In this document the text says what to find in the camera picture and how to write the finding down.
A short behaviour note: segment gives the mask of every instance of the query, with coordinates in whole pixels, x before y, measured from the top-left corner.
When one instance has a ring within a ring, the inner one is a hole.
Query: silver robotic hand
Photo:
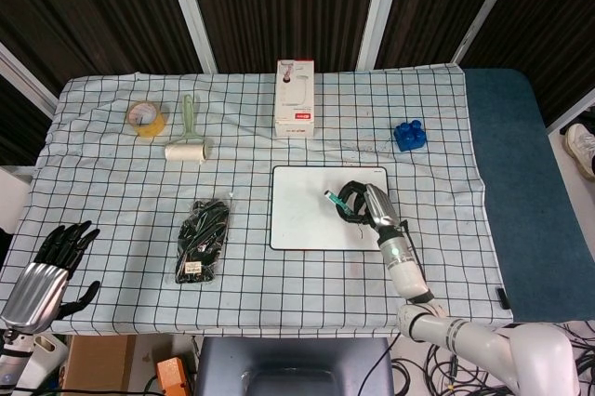
[[[409,303],[397,311],[397,326],[403,335],[452,351],[521,396],[579,393],[572,346],[563,333],[532,323],[509,330],[504,337],[482,325],[448,317],[426,284],[389,196],[373,184],[352,181],[341,189],[338,200],[340,217],[367,224],[378,233],[390,278]]]
[[[90,226],[87,221],[52,231],[15,283],[0,314],[6,325],[0,352],[0,394],[10,394],[19,382],[33,354],[34,336],[46,331],[54,320],[84,309],[98,293],[101,283],[93,282],[80,299],[62,303],[85,250],[99,234],[95,229],[83,236]]]

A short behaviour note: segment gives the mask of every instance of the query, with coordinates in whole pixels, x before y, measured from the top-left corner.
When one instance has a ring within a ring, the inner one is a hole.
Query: plastic bag
[[[196,201],[178,235],[176,283],[210,282],[227,235],[230,208],[219,199]]]

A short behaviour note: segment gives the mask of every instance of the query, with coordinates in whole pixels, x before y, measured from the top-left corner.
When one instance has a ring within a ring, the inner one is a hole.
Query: white cloth with black grid
[[[428,283],[454,317],[501,325],[502,286],[473,155],[465,75],[456,65],[315,77],[314,139],[276,139],[274,74],[92,76],[60,95],[0,281],[4,305],[22,268],[59,224],[101,229],[67,289],[94,280],[95,301],[62,333],[194,332],[270,337],[386,336],[404,300],[379,252],[276,251],[269,246],[277,165],[380,165],[409,220]],[[193,94],[210,159],[166,162]],[[166,114],[164,132],[136,136],[125,122],[139,100]],[[392,129],[419,119],[428,143],[399,152]],[[196,199],[232,193],[229,237],[206,284],[176,284],[179,226]]]

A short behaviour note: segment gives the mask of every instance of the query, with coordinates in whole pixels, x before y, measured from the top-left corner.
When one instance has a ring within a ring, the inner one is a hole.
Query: whiteboard
[[[370,227],[345,222],[324,196],[357,180],[387,191],[379,166],[277,166],[272,171],[271,247],[279,250],[377,250]]]

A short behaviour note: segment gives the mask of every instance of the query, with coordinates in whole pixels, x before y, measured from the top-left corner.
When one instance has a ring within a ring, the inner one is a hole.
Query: blue building block
[[[403,122],[394,128],[394,138],[399,150],[408,152],[421,148],[426,144],[426,132],[421,129],[421,122],[414,120],[411,124]]]

